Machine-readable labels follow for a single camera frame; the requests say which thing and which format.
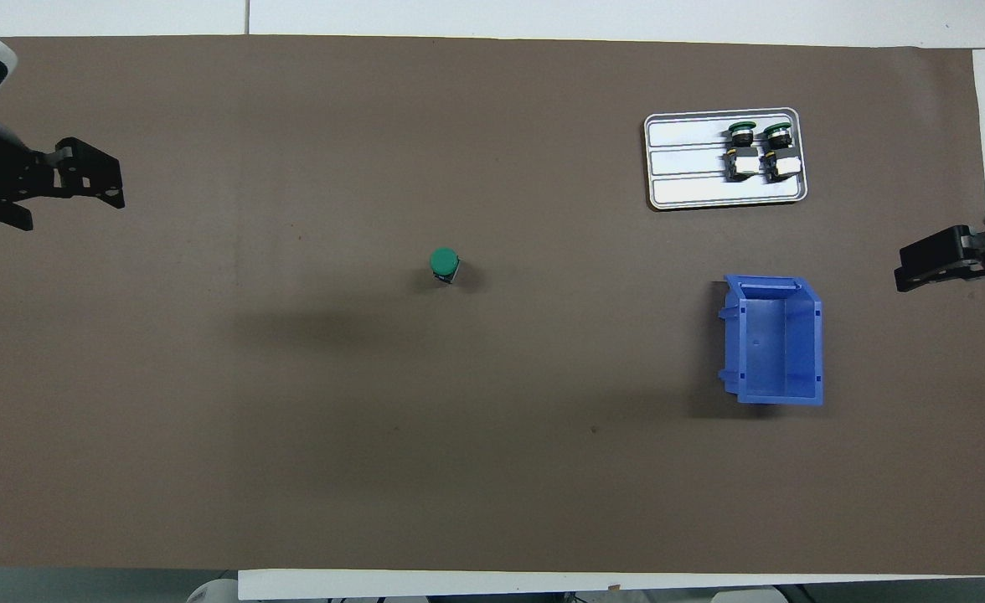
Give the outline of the green mushroom push button switch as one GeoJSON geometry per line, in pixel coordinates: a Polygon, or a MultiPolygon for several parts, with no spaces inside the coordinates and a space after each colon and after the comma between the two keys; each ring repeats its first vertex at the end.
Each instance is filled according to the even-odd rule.
{"type": "Polygon", "coordinates": [[[741,120],[729,126],[729,147],[724,152],[726,177],[744,182],[761,172],[761,150],[756,147],[756,123],[741,120]]]}
{"type": "Polygon", "coordinates": [[[798,149],[792,123],[777,122],[766,127],[764,134],[763,168],[771,182],[784,182],[802,172],[802,154],[798,149]]]}
{"type": "Polygon", "coordinates": [[[462,259],[453,248],[436,248],[429,255],[429,271],[435,280],[444,283],[444,285],[451,285],[454,282],[461,266],[462,259]]]}

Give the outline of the blue plastic storage bin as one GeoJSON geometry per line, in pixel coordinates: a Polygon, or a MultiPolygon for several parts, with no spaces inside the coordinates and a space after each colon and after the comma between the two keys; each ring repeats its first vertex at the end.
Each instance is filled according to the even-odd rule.
{"type": "Polygon", "coordinates": [[[743,405],[824,404],[824,308],[800,277],[728,274],[719,380],[743,405]]]}

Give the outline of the silver metal tray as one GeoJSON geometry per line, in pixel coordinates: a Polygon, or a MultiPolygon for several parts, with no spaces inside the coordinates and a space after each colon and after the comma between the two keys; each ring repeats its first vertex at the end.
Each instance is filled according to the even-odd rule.
{"type": "Polygon", "coordinates": [[[794,204],[807,196],[807,170],[802,148],[802,123],[791,107],[657,113],[642,123],[648,201],[661,211],[733,209],[758,205],[794,204]],[[756,123],[756,147],[761,150],[760,174],[744,182],[726,177],[724,152],[729,126],[741,120],[756,123]],[[792,123],[802,156],[802,172],[784,182],[771,182],[763,168],[766,127],[792,123]]]}

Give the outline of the brown table mat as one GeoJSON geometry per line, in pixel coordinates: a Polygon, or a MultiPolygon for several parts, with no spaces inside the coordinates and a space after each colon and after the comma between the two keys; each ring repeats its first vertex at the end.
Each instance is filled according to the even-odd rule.
{"type": "Polygon", "coordinates": [[[8,45],[127,205],[0,224],[0,566],[985,574],[985,282],[892,278],[985,214],[971,51],[8,45]],[[643,120],[772,107],[802,201],[650,206],[643,120]],[[728,274],[821,298],[821,407],[726,392],[728,274]]]}

